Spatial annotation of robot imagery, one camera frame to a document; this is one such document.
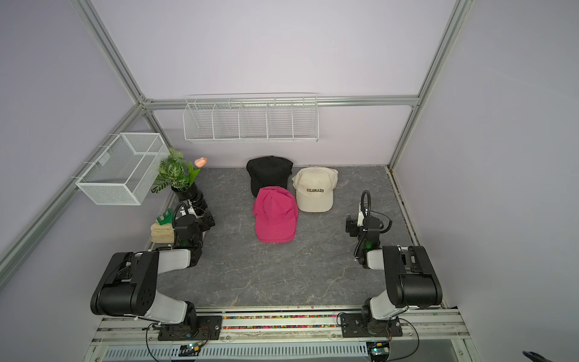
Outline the cream cap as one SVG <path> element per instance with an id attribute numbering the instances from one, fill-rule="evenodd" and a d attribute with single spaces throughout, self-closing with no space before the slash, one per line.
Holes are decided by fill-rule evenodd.
<path id="1" fill-rule="evenodd" d="M 292 178 L 300 211 L 325 213 L 333 207 L 339 172 L 328 167 L 305 167 Z"/>

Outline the pink cap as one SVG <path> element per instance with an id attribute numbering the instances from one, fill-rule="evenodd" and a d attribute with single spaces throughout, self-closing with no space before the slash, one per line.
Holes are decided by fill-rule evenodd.
<path id="1" fill-rule="evenodd" d="M 299 209 L 291 192 L 279 187 L 261 188 L 253 206 L 257 238 L 264 243 L 282 244 L 296 236 Z"/>

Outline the black cap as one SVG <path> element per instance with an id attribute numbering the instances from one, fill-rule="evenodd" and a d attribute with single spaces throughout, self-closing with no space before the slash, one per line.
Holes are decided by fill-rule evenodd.
<path id="1" fill-rule="evenodd" d="M 247 162 L 250 175 L 250 189 L 254 197 L 264 187 L 279 186 L 287 188 L 288 179 L 293 173 L 293 163 L 289 159 L 277 156 L 254 158 Z"/>

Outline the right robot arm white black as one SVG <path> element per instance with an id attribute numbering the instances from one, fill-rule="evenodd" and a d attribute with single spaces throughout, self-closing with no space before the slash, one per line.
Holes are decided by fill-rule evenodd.
<path id="1" fill-rule="evenodd" d="M 368 190 L 361 194 L 357 218 L 345 221 L 345 231 L 357 238 L 354 259 L 363 268 L 384 272 L 385 290 L 366 300 L 361 309 L 365 326 L 384 324 L 411 308 L 427 309 L 443 301 L 441 284 L 424 247 L 381 244 L 381 236 L 392 225 L 391 218 L 383 222 L 373 212 Z"/>

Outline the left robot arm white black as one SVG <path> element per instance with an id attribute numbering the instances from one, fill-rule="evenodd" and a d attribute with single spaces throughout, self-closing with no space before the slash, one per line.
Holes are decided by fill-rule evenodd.
<path id="1" fill-rule="evenodd" d="M 158 291 L 158 276 L 192 268 L 202 255 L 204 234 L 215 226 L 208 206 L 179 202 L 171 220 L 173 245 L 115 253 L 90 299 L 95 315 L 144 319 L 164 325 L 199 326 L 195 306 Z"/>

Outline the small green toy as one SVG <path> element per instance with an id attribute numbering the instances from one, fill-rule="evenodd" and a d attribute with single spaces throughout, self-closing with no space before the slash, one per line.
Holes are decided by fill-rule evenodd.
<path id="1" fill-rule="evenodd" d="M 168 208 L 161 216 L 156 218 L 160 226 L 171 224 L 173 221 L 173 210 Z"/>

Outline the black plant pot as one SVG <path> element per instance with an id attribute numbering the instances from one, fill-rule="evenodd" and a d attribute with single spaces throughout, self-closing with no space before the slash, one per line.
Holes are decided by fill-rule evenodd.
<path id="1" fill-rule="evenodd" d="M 188 205 L 193 205 L 197 209 L 197 214 L 204 214 L 208 209 L 203 192 L 197 187 L 196 183 L 191 184 L 187 189 L 177 189 L 171 187 L 171 190 L 178 198 L 179 202 L 185 202 Z"/>

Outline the green artificial plant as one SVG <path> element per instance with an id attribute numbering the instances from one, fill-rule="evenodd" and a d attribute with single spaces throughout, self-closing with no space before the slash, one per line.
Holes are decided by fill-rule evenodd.
<path id="1" fill-rule="evenodd" d="M 167 158 L 161 160 L 151 192 L 157 194 L 168 187 L 184 192 L 193 185 L 200 171 L 199 166 L 185 160 L 181 151 L 170 148 Z"/>

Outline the pink tulip flower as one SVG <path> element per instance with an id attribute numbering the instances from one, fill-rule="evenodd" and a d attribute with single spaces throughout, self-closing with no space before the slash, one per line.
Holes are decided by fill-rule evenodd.
<path id="1" fill-rule="evenodd" d="M 202 168 L 207 164 L 207 159 L 206 158 L 198 158 L 195 160 L 195 166 L 197 168 Z"/>

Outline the green circuit board right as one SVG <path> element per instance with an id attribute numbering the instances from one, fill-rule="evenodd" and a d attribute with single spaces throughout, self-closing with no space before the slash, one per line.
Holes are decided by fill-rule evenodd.
<path id="1" fill-rule="evenodd" d="M 387 360 L 390 355 L 390 345 L 388 342 L 368 342 L 366 344 L 369 357 L 374 359 Z"/>

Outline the green circuit board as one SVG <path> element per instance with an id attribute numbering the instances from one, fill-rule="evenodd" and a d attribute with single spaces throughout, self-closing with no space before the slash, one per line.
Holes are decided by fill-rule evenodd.
<path id="1" fill-rule="evenodd" d="M 196 357 L 199 355 L 201 347 L 199 345 L 187 344 L 179 347 L 180 357 Z"/>
<path id="2" fill-rule="evenodd" d="M 390 345 L 388 342 L 368 342 L 366 344 L 369 357 L 374 359 L 387 360 L 390 355 Z"/>

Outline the green circuit board left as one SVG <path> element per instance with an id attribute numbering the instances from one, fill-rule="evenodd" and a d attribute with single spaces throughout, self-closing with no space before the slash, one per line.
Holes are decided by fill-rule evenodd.
<path id="1" fill-rule="evenodd" d="M 199 355 L 201 347 L 199 345 L 187 344 L 179 347 L 180 357 L 196 357 Z"/>

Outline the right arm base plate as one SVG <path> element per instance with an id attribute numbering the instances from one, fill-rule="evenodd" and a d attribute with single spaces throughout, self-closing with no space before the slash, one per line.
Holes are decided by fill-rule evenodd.
<path id="1" fill-rule="evenodd" d="M 390 321 L 379 321 L 361 313 L 340 312 L 336 316 L 336 323 L 345 338 L 400 337 L 403 331 L 398 318 Z"/>

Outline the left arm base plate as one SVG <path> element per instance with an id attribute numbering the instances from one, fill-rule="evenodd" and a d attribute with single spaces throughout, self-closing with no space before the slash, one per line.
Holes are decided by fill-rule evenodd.
<path id="1" fill-rule="evenodd" d="M 222 330 L 221 315 L 197 316 L 196 324 L 165 324 L 158 327 L 158 341 L 208 341 L 217 340 Z"/>

